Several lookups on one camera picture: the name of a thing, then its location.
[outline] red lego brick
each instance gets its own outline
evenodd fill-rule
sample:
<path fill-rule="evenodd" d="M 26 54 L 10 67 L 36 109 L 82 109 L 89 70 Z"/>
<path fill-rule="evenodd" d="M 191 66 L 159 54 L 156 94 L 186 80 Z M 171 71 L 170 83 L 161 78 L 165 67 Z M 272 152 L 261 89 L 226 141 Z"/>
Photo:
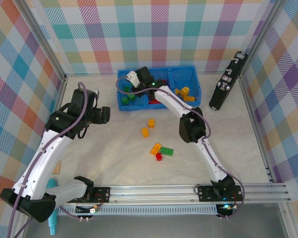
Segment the red lego brick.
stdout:
<path fill-rule="evenodd" d="M 161 160 L 162 160 L 162 155 L 161 155 L 161 153 L 157 153 L 157 154 L 155 155 L 155 157 L 157 158 L 157 161 L 161 161 Z"/>

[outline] green lego brick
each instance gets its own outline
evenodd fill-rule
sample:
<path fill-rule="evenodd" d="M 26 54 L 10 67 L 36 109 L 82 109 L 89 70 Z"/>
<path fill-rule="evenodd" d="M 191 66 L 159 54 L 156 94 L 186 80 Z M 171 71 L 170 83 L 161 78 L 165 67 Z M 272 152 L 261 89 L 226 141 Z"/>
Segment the green lego brick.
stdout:
<path fill-rule="evenodd" d="M 136 99 L 136 96 L 133 95 L 133 94 L 128 94 L 127 97 L 128 97 L 131 101 L 133 101 L 133 100 Z"/>
<path fill-rule="evenodd" d="M 173 149 L 167 148 L 167 147 L 161 147 L 160 153 L 163 155 L 172 156 L 173 155 Z"/>
<path fill-rule="evenodd" d="M 123 97 L 123 99 L 121 101 L 122 101 L 123 105 L 129 104 L 129 99 L 127 97 Z"/>
<path fill-rule="evenodd" d="M 130 93 L 130 88 L 128 86 L 126 86 L 125 89 L 124 89 L 124 92 L 125 93 Z"/>

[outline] white table surface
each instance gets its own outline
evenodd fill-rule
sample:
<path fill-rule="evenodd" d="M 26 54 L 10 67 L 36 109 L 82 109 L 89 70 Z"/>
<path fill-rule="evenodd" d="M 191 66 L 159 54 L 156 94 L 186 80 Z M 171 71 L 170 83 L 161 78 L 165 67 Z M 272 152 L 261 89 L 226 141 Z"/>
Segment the white table surface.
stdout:
<path fill-rule="evenodd" d="M 254 131 L 238 82 L 221 110 L 208 106 L 219 74 L 200 74 L 200 108 L 212 128 L 211 145 L 225 168 L 243 183 L 268 182 Z M 111 119 L 104 125 L 91 125 L 84 139 L 75 138 L 69 146 L 57 178 L 63 184 L 81 175 L 99 185 L 195 184 L 210 183 L 206 162 L 193 146 L 178 134 L 179 121 L 168 110 L 120 112 L 115 82 L 117 75 L 70 77 L 63 104 L 70 102 L 78 82 L 98 88 L 98 106 L 111 108 Z M 141 128 L 155 119 L 150 136 L 143 138 Z M 160 143 L 173 148 L 172 157 L 158 162 L 150 153 Z"/>

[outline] checkered backdrop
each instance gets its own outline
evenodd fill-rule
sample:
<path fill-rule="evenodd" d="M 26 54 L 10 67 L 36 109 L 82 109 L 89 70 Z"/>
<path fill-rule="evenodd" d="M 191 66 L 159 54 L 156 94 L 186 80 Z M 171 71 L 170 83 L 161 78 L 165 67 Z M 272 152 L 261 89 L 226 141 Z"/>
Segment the checkered backdrop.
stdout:
<path fill-rule="evenodd" d="M 0 193 L 30 163 L 61 81 L 12 0 L 0 0 Z M 0 199 L 0 238 L 11 208 Z"/>
<path fill-rule="evenodd" d="M 298 0 L 288 0 L 245 76 L 274 174 L 289 185 L 298 218 Z"/>
<path fill-rule="evenodd" d="M 67 73 L 193 64 L 223 71 L 274 0 L 27 0 Z"/>

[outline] blue bin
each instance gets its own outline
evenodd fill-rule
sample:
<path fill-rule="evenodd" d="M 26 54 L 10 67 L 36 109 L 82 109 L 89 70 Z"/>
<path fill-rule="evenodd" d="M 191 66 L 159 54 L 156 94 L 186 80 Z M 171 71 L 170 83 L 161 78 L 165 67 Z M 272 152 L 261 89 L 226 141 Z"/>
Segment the blue bin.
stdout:
<path fill-rule="evenodd" d="M 127 75 L 131 70 L 119 70 L 118 78 Z M 198 106 L 201 102 L 201 88 L 194 66 L 177 66 L 177 67 L 162 67 L 162 68 L 149 68 L 150 74 L 155 80 L 166 80 L 167 86 L 174 92 L 175 88 L 181 90 L 183 87 L 189 87 L 189 96 L 194 96 L 194 102 L 187 102 L 191 106 Z M 131 83 L 125 79 L 120 80 L 119 87 L 124 90 L 125 86 L 132 87 Z M 163 104 L 149 104 L 147 95 L 137 97 L 135 101 L 129 101 L 129 105 L 123 105 L 122 99 L 126 97 L 122 93 L 117 92 L 118 107 L 120 111 L 135 111 L 144 109 L 161 109 L 166 108 Z"/>
<path fill-rule="evenodd" d="M 173 92 L 175 92 L 176 88 L 181 90 L 184 87 L 188 87 L 190 89 L 188 96 L 195 97 L 195 101 L 186 103 L 192 107 L 198 107 L 201 103 L 202 92 L 195 67 L 192 65 L 172 67 L 171 78 L 173 83 Z"/>

